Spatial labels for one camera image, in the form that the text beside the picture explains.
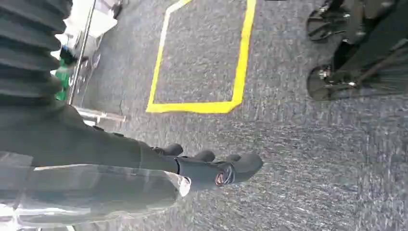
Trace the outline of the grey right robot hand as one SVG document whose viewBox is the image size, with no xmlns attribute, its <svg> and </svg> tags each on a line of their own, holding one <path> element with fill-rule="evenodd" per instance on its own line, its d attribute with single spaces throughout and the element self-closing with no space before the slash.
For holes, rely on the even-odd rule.
<svg viewBox="0 0 408 231">
<path fill-rule="evenodd" d="M 60 102 L 0 104 L 0 228 L 62 227 L 165 210 L 189 192 L 250 179 L 257 154 L 181 155 L 83 122 Z"/>
</svg>

